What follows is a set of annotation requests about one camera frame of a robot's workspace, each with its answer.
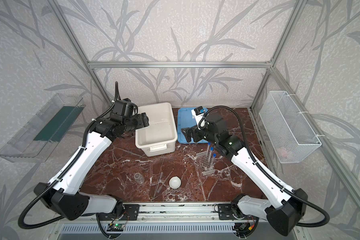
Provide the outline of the aluminium front rail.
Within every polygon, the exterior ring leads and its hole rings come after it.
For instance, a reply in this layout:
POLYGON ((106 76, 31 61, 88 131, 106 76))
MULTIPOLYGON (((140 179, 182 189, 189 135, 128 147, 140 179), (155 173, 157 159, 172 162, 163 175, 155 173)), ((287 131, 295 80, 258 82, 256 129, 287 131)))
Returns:
MULTIPOLYGON (((202 215, 212 215, 217 214, 214 211, 214 206, 220 203, 213 202, 195 202, 195 203, 126 203, 126 204, 138 204, 140 205, 140 210, 138 214, 138 219, 148 219, 150 216, 157 215, 159 218, 168 218, 172 215, 174 216, 185 216, 186 218, 198 218, 202 215)), ((116 205, 126 205, 122 201, 117 201, 116 205)), ((300 213, 301 205, 296 203, 294 206, 293 199, 291 198, 289 202, 283 200, 280 204, 273 203, 269 200, 264 199, 255 199, 250 196, 238 196, 237 199, 231 201, 230 203, 224 202, 222 204, 231 204, 234 216, 241 218, 244 216, 253 216, 263 220, 267 219, 272 211, 278 209, 285 209, 289 207, 292 210, 296 210, 299 216, 297 220, 299 221, 303 214, 300 213)), ((106 210, 105 205, 97 204, 94 207, 88 206, 86 209, 83 204, 79 204, 78 207, 69 207, 66 214, 61 213, 61 216, 67 220, 73 221, 80 217, 89 217, 99 213, 110 213, 112 210, 106 210)))

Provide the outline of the green circuit board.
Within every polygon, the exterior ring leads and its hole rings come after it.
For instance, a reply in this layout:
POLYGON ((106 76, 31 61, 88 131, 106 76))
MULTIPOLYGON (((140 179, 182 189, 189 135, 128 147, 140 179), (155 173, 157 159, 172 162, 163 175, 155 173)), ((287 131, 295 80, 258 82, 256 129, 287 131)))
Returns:
POLYGON ((107 232, 123 232, 125 227, 126 227, 125 223, 123 223, 123 224, 118 224, 118 223, 108 224, 107 232))

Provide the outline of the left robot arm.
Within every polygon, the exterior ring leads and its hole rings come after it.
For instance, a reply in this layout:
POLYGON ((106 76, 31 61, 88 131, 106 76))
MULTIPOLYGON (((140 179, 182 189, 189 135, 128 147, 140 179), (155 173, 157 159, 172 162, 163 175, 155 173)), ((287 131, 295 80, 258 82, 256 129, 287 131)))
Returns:
POLYGON ((121 199, 85 194, 80 189, 89 170, 115 139, 148 126, 147 114, 140 114, 137 105, 130 99, 122 99, 116 84, 111 107, 92 119, 84 131, 82 144, 66 165, 48 183, 36 185, 36 198, 20 214, 18 226, 24 230, 36 229, 62 219, 73 221, 81 216, 99 214, 109 214, 116 219, 122 217, 125 208, 121 199), (59 216, 42 223, 27 224, 27 214, 39 201, 59 216))

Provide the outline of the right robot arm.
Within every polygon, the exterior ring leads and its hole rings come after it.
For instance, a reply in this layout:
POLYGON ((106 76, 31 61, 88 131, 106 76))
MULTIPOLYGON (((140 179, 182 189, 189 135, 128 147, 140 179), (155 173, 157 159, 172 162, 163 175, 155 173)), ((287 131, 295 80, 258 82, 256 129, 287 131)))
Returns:
POLYGON ((318 228, 330 222, 330 215, 321 207, 309 202, 302 189, 293 189, 280 180, 251 151, 245 133, 231 135, 224 118, 202 106, 192 110, 196 125, 182 128, 186 141, 205 140, 221 156, 241 169, 265 194, 266 199, 237 196, 232 202, 234 216, 254 216, 268 221, 279 234, 287 236, 294 227, 318 228))

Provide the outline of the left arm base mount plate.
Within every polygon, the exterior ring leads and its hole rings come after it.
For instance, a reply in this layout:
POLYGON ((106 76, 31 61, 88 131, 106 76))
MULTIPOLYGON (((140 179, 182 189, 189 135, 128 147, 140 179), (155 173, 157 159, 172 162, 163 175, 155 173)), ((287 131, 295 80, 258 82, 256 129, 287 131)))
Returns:
POLYGON ((136 221, 139 210, 138 204, 116 205, 110 213, 99 213, 99 219, 100 221, 136 221))

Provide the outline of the white plastic storage bin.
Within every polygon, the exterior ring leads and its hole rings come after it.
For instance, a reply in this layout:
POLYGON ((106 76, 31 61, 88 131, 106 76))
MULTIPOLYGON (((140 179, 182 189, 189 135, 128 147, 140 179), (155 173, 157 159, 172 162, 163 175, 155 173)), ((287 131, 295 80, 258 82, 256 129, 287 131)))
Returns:
POLYGON ((136 130, 136 147, 147 157, 174 152, 178 134, 172 105, 159 103, 140 106, 139 113, 147 115, 149 126, 136 130))

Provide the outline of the clear acrylic test tube rack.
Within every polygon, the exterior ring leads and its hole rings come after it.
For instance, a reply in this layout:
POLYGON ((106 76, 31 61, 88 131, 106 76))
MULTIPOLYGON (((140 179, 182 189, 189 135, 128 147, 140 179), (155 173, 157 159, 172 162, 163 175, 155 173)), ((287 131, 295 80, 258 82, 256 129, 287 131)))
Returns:
POLYGON ((215 167, 211 169, 209 163, 206 162, 206 152, 196 154, 196 164, 203 176, 214 174, 216 171, 215 167))

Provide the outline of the small clear glass beaker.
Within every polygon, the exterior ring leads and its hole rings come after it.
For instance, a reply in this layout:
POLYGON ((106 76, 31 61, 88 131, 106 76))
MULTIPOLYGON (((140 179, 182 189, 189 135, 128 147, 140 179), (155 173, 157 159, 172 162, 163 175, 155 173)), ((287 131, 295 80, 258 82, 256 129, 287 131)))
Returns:
POLYGON ((142 185, 145 183, 145 178, 141 173, 134 174, 134 180, 137 184, 142 185))

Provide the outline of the clear plastic pipette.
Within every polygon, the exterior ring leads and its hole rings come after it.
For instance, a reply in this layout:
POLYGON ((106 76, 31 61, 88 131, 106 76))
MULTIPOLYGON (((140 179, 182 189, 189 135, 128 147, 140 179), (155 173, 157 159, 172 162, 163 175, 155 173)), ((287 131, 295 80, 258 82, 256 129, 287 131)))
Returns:
POLYGON ((163 172, 160 172, 159 177, 158 177, 158 181, 156 183, 156 188, 155 188, 155 191, 154 191, 154 196, 156 196, 156 194, 158 192, 158 189, 160 188, 162 176, 163 176, 163 172))

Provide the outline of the pink item in basket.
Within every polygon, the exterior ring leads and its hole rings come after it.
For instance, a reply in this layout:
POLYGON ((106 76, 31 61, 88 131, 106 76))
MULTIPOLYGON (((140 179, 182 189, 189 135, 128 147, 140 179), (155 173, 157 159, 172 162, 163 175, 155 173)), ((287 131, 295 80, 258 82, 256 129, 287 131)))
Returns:
POLYGON ((291 158, 291 155, 292 155, 292 152, 289 151, 288 149, 284 148, 284 147, 281 147, 277 150, 278 154, 280 155, 280 158, 283 158, 283 159, 290 159, 291 158))

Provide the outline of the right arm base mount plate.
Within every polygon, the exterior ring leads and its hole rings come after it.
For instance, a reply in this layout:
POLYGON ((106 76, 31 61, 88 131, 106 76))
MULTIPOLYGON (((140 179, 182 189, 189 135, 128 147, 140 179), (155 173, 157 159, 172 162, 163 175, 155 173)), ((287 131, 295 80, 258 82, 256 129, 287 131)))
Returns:
POLYGON ((256 222, 259 219, 253 216, 244 216, 237 218, 234 216, 231 204, 216 204, 214 206, 214 211, 218 214, 218 218, 221 221, 232 221, 232 222, 256 222))

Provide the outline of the blue plastic bin lid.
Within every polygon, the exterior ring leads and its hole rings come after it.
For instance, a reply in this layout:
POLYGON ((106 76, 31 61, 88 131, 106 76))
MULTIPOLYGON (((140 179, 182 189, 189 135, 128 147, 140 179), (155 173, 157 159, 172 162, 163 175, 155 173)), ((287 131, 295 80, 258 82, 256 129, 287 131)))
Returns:
POLYGON ((193 140, 189 143, 186 141, 184 134, 181 132, 183 128, 190 128, 196 124, 196 120, 192 115, 192 110, 194 108, 180 108, 178 110, 178 121, 177 121, 177 133, 178 133, 178 142, 180 144, 195 144, 193 140))

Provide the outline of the clear acrylic wall shelf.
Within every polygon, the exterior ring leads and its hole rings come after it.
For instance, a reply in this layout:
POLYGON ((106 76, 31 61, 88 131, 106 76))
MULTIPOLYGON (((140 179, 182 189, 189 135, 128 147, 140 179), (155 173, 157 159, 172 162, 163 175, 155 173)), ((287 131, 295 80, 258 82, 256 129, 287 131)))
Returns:
POLYGON ((11 163, 44 163, 86 107, 82 97, 55 94, 0 149, 11 163))

